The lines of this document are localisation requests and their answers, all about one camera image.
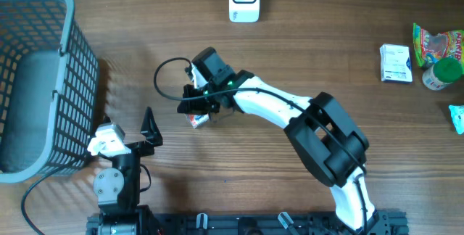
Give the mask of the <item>red white tissue pack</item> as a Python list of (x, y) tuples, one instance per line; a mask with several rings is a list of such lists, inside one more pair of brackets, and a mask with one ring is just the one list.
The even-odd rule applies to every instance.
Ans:
[(186, 119), (193, 128), (198, 128), (199, 126), (208, 122), (210, 120), (210, 117), (209, 115), (186, 114)]

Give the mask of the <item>white cardboard box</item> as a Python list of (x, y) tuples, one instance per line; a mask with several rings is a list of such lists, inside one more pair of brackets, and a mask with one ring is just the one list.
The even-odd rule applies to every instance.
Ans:
[(408, 46), (383, 44), (380, 47), (381, 80), (383, 82), (412, 83), (413, 73)]

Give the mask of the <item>Haribo worms candy bag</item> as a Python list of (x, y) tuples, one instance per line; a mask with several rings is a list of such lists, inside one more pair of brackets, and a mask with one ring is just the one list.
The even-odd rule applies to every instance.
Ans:
[(463, 30), (432, 35), (414, 23), (413, 46), (419, 67), (429, 68), (446, 57), (456, 59), (463, 66)]

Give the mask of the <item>green lid spice jar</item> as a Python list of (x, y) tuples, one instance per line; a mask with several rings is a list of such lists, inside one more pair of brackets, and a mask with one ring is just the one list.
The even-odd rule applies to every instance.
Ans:
[(463, 75), (463, 66), (454, 58), (446, 57), (434, 63), (422, 75), (425, 87), (440, 91), (454, 82), (458, 81)]

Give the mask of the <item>mint green tissue pack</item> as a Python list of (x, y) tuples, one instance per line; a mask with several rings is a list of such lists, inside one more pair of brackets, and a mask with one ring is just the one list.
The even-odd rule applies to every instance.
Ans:
[(464, 133), (464, 106), (463, 105), (450, 105), (449, 106), (450, 117), (455, 127), (456, 132), (459, 135)]

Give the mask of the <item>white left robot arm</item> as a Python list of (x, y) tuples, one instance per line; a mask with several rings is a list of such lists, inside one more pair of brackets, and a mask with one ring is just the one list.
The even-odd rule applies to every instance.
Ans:
[(163, 145), (151, 107), (146, 108), (141, 135), (145, 136), (143, 141), (125, 144), (125, 132), (107, 117), (91, 138), (87, 150), (109, 160), (112, 166), (97, 173), (94, 179), (100, 212), (87, 218), (87, 234), (164, 233), (149, 206), (140, 204), (140, 194), (149, 189), (140, 187), (141, 171), (147, 169), (141, 158), (153, 155), (154, 148)]

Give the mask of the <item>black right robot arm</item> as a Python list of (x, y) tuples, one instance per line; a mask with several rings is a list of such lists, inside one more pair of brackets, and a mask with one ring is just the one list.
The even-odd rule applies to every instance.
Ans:
[(270, 86), (249, 71), (234, 71), (207, 47), (188, 63), (190, 83), (178, 112), (192, 115), (231, 108), (281, 128), (307, 171), (327, 186), (336, 217), (351, 232), (369, 234), (376, 208), (365, 185), (369, 142), (330, 94), (298, 96)]

